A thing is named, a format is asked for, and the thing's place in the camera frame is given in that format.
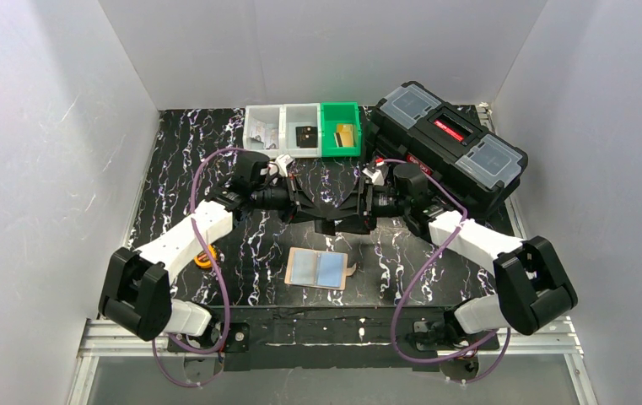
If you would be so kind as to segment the white silver credit card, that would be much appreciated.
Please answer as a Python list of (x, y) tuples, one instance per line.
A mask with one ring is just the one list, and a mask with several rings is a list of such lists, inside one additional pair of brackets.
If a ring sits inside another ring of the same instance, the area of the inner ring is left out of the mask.
[(264, 149), (278, 149), (279, 136), (278, 127), (275, 125), (266, 125), (262, 130), (262, 141)]

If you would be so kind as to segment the orange gold credit card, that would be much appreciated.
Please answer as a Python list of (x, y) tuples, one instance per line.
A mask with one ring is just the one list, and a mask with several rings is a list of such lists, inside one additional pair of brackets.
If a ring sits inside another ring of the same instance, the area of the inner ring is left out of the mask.
[(352, 148), (355, 146), (355, 125), (338, 123), (334, 132), (334, 139), (339, 148)]

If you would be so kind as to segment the beige leather card holder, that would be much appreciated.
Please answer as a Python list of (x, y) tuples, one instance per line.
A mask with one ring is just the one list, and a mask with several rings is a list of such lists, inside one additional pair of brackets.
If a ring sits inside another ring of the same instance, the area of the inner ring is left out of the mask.
[(284, 282), (304, 288), (345, 290), (356, 265), (350, 265), (348, 254), (299, 247), (289, 250)]

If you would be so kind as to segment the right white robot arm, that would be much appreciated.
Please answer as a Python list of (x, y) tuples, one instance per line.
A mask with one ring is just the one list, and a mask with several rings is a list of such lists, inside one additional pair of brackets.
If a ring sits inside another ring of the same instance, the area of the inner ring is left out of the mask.
[(450, 193), (419, 165), (379, 159), (366, 165), (355, 189), (324, 219), (325, 233), (367, 235), (379, 218), (400, 217), (415, 236), (488, 271), (495, 292), (444, 314), (454, 338), (510, 327), (529, 336), (578, 304), (551, 242), (505, 235), (470, 219)]

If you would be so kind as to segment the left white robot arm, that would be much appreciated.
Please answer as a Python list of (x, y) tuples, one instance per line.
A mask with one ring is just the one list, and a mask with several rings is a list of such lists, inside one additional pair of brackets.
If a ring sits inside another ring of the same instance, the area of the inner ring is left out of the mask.
[(199, 254), (212, 257), (211, 245), (228, 235), (256, 210), (310, 219), (322, 214), (303, 195), (290, 172), (293, 157), (272, 159), (264, 153), (234, 148), (235, 164), (201, 196), (198, 187), (210, 154), (192, 179), (190, 212), (160, 237), (138, 248), (121, 247), (111, 255), (98, 305), (99, 313), (143, 341), (167, 333), (201, 337), (213, 323), (212, 313), (191, 301), (174, 299), (170, 287)]

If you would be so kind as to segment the silver cards in bin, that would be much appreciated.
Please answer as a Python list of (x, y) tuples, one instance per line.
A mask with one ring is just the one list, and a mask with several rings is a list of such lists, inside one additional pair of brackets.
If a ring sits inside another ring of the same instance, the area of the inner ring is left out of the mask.
[(264, 123), (254, 123), (249, 126), (249, 143), (253, 146), (254, 149), (264, 149), (262, 141), (262, 130), (264, 129), (264, 127)]

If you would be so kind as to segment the black card in bin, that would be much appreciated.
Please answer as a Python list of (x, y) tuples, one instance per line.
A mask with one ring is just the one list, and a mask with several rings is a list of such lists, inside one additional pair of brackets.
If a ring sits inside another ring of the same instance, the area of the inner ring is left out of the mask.
[(318, 144), (316, 132), (299, 132), (296, 134), (296, 145), (300, 149), (315, 149)]

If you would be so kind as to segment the left white storage bin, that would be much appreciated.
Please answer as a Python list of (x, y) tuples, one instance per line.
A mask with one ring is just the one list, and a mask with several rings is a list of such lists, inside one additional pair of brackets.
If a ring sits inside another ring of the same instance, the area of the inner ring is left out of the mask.
[(280, 152), (281, 105), (248, 105), (242, 135), (244, 149), (275, 158)]

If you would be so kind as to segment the white storage bin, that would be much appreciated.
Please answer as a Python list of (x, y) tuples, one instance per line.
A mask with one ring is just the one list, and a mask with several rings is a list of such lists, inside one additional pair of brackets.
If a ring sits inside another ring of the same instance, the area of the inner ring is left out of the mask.
[(242, 135), (244, 149), (275, 158), (280, 152), (281, 105), (248, 105)]
[(282, 111), (283, 151), (296, 159), (320, 158), (320, 104), (285, 104)]

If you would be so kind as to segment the black plastic toolbox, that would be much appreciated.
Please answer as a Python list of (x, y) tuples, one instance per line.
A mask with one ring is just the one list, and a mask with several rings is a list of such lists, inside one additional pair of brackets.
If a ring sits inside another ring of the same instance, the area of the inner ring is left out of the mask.
[(474, 219), (493, 214), (528, 166), (526, 152), (415, 81), (377, 103), (362, 140), (363, 162), (390, 158), (419, 165)]

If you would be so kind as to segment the middle white storage bin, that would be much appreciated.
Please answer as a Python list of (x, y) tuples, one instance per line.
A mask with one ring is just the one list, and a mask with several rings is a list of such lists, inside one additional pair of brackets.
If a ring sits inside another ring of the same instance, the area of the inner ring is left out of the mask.
[(296, 159), (320, 158), (320, 104), (285, 104), (282, 111), (283, 151)]

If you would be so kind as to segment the green storage bin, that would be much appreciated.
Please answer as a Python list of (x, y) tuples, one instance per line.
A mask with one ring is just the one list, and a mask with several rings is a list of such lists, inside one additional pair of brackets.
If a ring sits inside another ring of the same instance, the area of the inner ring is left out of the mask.
[(321, 156), (359, 157), (362, 126), (356, 102), (321, 103)]

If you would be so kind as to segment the aluminium frame rail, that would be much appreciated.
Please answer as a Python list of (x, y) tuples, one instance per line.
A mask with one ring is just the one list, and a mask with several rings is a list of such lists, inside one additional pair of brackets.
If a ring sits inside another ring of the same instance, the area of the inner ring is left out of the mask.
[[(312, 326), (307, 321), (295, 321), (273, 346), (331, 346), (339, 348), (386, 346), (381, 339), (387, 327), (378, 327), (369, 318), (357, 321), (341, 319), (331, 324)], [(512, 330), (507, 354), (562, 354), (569, 368), (570, 378), (579, 403), (596, 404), (596, 394), (584, 364), (584, 351), (569, 316), (561, 316), (530, 336)], [(85, 404), (89, 400), (97, 365), (102, 357), (148, 357), (153, 354), (170, 357), (167, 337), (156, 344), (144, 342), (129, 331), (108, 320), (88, 320), (78, 348), (73, 384), (67, 395), (68, 404)]]

